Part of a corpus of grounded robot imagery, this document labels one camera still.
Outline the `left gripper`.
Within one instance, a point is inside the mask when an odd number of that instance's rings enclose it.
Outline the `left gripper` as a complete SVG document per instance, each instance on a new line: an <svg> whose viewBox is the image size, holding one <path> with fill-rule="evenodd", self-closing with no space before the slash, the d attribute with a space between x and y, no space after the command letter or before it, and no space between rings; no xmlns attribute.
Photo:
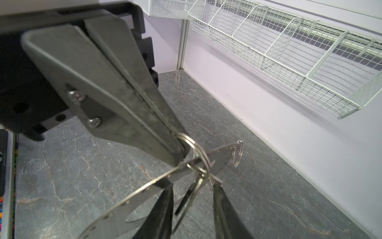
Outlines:
<svg viewBox="0 0 382 239"><path fill-rule="evenodd" d="M159 83L152 39L143 38L144 13L134 3L5 15L1 17L1 127L43 141L46 131L74 112L92 135L177 166L187 148L175 130L82 31L86 19L109 13L132 18L134 40L154 83Z"/></svg>

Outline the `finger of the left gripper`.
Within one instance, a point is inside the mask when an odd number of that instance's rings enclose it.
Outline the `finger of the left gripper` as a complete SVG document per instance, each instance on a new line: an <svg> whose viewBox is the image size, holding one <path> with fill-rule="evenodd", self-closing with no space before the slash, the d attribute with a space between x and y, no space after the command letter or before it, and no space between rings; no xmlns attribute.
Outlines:
<svg viewBox="0 0 382 239"><path fill-rule="evenodd" d="M144 22L133 19L133 28L115 15L106 15L85 21L86 29L101 52L132 86L147 105L145 125L152 138L166 146L181 146L177 133L186 130L171 110L155 85L150 69L153 57L143 54L153 52L151 38L142 38Z"/></svg>

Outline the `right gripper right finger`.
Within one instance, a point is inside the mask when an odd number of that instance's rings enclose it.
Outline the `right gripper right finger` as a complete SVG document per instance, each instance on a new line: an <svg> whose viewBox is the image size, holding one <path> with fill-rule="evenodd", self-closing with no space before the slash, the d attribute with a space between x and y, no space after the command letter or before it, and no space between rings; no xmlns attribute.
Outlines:
<svg viewBox="0 0 382 239"><path fill-rule="evenodd" d="M254 239L218 184L213 186L213 212L217 239Z"/></svg>

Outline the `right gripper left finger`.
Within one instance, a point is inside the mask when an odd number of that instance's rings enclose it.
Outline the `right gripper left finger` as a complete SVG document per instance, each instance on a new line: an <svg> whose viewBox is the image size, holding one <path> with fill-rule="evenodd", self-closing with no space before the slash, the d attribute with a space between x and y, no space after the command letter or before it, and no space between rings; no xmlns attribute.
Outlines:
<svg viewBox="0 0 382 239"><path fill-rule="evenodd" d="M173 185L166 187L133 239L170 239L174 210Z"/></svg>

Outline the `grey perforated ring disc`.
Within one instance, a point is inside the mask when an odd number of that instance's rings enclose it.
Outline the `grey perforated ring disc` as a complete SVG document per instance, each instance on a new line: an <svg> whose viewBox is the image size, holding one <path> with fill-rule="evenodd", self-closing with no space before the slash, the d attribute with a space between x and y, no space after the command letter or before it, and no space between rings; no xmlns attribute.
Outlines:
<svg viewBox="0 0 382 239"><path fill-rule="evenodd" d="M128 221L128 216L147 200L159 193L162 189L170 186L176 181L188 176L192 172L217 175L223 167L232 160L233 166L240 163L244 142L226 144L207 153L211 160L210 170L203 165L201 158L194 158L186 163L171 169L165 174L153 179L140 187L113 208L101 215L90 224L80 235L80 239L115 239L127 232L141 226L146 218Z"/></svg>

